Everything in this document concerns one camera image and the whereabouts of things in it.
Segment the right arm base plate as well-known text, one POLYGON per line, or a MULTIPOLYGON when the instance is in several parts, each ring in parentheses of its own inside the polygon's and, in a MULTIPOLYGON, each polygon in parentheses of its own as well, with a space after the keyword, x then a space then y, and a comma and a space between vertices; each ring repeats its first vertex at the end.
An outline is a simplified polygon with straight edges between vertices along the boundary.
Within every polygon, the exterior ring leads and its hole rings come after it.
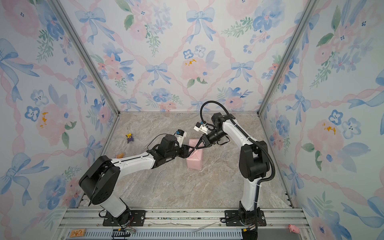
POLYGON ((247 227, 257 224, 258 227, 267 225, 264 212, 258 208, 256 211, 226 210, 225 217, 221 218, 221 223, 227 227, 247 227))

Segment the purple pink wrapping paper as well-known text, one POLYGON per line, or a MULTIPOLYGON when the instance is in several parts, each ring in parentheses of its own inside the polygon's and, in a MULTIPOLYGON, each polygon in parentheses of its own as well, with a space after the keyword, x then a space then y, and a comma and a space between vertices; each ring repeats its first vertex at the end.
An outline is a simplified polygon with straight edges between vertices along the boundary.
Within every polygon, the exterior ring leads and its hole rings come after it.
POLYGON ((203 149, 194 150, 192 154, 186 158, 187 166, 192 170, 201 170, 203 165, 203 149))

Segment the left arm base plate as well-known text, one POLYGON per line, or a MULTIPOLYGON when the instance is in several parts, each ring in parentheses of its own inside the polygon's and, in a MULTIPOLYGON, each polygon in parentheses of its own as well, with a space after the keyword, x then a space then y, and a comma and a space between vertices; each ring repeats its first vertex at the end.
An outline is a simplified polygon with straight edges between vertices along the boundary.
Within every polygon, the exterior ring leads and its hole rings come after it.
POLYGON ((103 216, 104 227, 142 227, 146 218, 145 210, 126 210, 119 217, 109 212, 103 216))

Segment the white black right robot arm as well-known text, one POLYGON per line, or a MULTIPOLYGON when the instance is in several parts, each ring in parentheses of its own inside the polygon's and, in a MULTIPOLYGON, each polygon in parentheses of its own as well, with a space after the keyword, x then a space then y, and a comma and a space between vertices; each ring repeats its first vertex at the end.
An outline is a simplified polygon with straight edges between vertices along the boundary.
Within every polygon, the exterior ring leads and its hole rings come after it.
POLYGON ((230 217, 229 220, 251 225, 261 215, 258 207, 261 183, 272 180, 276 174, 268 146, 264 141, 252 138, 231 115, 215 114, 212 122, 213 128, 202 135, 195 148, 209 148, 218 144, 222 138, 233 141, 239 147, 239 170, 244 178, 244 190, 239 204, 239 216, 230 217))

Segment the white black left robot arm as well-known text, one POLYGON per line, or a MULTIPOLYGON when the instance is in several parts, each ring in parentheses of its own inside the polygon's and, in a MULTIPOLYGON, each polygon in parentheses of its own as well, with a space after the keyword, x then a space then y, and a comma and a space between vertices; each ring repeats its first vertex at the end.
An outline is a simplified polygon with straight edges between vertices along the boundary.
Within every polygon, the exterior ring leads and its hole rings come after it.
POLYGON ((194 147, 183 144, 183 137, 165 134, 161 142, 140 155, 122 159, 101 156, 80 178, 79 186, 90 204, 99 205, 115 218, 129 214, 129 207, 114 193, 121 177, 151 170, 179 157, 188 158, 194 147))

